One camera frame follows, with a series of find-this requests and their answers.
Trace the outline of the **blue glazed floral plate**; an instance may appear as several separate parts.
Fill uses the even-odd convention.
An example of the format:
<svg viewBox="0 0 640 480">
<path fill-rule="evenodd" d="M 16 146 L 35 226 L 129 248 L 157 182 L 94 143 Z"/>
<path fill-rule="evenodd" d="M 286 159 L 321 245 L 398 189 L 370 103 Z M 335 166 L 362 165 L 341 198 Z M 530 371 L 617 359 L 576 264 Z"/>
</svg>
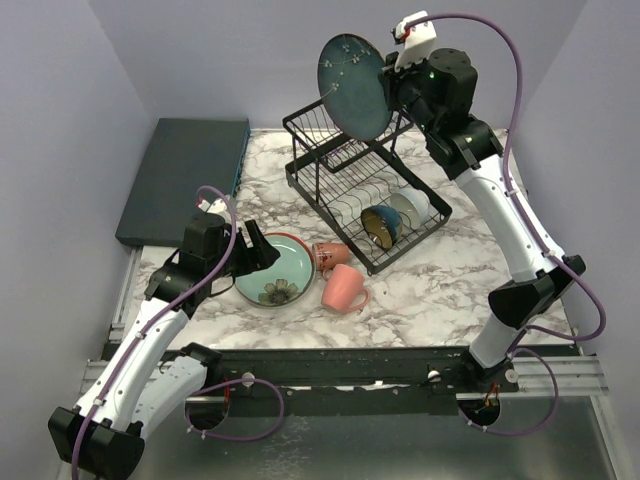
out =
<svg viewBox="0 0 640 480">
<path fill-rule="evenodd" d="M 323 47 L 317 85 L 331 120 L 349 137 L 374 140 L 386 130 L 392 113 L 379 81 L 384 60 L 364 38 L 343 33 Z"/>
</svg>

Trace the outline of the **printed salmon coffee mug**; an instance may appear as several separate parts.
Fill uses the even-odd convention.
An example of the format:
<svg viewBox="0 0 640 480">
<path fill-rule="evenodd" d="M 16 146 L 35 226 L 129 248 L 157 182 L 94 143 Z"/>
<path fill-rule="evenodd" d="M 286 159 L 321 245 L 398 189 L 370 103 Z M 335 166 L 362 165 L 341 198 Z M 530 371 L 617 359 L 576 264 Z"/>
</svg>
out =
<svg viewBox="0 0 640 480">
<path fill-rule="evenodd" d="M 317 242 L 312 245 L 315 266 L 324 272 L 339 264 L 346 264 L 350 258 L 350 249 L 343 243 Z"/>
</svg>

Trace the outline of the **plain pink mug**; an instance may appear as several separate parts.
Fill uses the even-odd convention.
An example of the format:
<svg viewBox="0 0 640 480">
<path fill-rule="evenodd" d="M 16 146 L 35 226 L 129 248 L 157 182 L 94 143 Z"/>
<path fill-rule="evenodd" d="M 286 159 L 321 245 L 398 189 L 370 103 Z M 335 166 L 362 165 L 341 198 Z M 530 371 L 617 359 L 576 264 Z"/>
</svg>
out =
<svg viewBox="0 0 640 480">
<path fill-rule="evenodd" d="M 356 269 L 337 264 L 332 269 L 324 270 L 326 281 L 321 305 L 336 313 L 346 314 L 365 307 L 371 300 L 371 292 L 364 285 L 364 276 Z"/>
</svg>

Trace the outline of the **black wire dish rack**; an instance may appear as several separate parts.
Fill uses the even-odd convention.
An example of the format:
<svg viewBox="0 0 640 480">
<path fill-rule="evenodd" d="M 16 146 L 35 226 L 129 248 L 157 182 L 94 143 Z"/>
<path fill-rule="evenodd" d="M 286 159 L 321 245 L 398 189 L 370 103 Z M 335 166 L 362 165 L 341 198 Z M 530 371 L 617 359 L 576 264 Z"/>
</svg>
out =
<svg viewBox="0 0 640 480">
<path fill-rule="evenodd" d="M 383 271 L 449 220 L 449 204 L 396 152 L 397 139 L 412 127 L 405 114 L 395 113 L 384 134 L 372 141 L 343 133 L 320 100 L 285 116 L 282 126 L 292 137 L 293 160 L 285 166 L 288 185 L 350 248 L 368 274 Z M 388 205 L 392 193 L 402 187 L 428 196 L 427 219 L 415 229 L 405 227 L 399 241 L 384 250 L 365 232 L 360 215 L 367 207 Z"/>
</svg>

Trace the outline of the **white bowl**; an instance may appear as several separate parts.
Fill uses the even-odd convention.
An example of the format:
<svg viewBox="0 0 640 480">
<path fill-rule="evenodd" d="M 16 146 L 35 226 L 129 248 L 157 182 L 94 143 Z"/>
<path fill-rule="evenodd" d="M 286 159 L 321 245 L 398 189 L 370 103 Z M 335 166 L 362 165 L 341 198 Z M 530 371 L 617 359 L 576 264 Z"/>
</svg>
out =
<svg viewBox="0 0 640 480">
<path fill-rule="evenodd" d="M 430 218 L 430 200 L 422 190 L 412 187 L 398 189 L 391 194 L 390 204 L 400 214 L 403 224 L 412 230 L 420 229 Z"/>
</svg>

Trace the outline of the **dark bowl beige inside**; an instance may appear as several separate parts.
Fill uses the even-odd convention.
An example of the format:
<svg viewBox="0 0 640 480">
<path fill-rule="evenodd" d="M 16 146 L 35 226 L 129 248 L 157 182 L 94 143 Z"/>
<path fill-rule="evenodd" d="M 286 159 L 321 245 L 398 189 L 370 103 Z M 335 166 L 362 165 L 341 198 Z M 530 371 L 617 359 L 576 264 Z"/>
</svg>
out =
<svg viewBox="0 0 640 480">
<path fill-rule="evenodd" d="M 360 221 L 368 237 L 379 248 L 388 251 L 401 238 L 403 224 L 399 212 L 387 205 L 373 205 L 360 214 Z"/>
</svg>

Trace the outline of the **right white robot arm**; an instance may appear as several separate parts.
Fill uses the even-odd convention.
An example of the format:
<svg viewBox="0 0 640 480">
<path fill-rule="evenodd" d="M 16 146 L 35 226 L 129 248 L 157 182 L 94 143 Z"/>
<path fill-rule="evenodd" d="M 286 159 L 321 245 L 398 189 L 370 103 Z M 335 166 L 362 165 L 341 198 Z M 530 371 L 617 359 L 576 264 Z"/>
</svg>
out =
<svg viewBox="0 0 640 480">
<path fill-rule="evenodd" d="M 380 75 L 387 106 L 406 114 L 426 140 L 431 158 L 466 194 L 495 237 L 511 275 L 488 295 L 491 315 L 469 347 L 460 379 L 480 392 L 520 340 L 529 321 L 546 312 L 586 270 L 541 226 L 503 167 L 508 159 L 491 127 L 470 112 L 478 74 L 467 54 L 438 49 L 428 59 L 397 66 L 387 55 Z"/>
</svg>

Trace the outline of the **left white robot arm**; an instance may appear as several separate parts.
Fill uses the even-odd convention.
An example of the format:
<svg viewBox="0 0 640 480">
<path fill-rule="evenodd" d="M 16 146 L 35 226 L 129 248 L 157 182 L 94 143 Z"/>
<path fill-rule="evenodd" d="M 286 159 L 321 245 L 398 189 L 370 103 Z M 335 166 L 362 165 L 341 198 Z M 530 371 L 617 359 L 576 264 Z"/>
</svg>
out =
<svg viewBox="0 0 640 480">
<path fill-rule="evenodd" d="M 134 325 L 98 379 L 48 429 L 75 479 L 127 479 L 159 423 L 190 394 L 224 388 L 221 354 L 191 343 L 153 382 L 165 351 L 212 294 L 212 284 L 270 268 L 280 257 L 257 223 L 238 227 L 218 214 L 197 213 L 182 244 L 149 278 Z"/>
</svg>

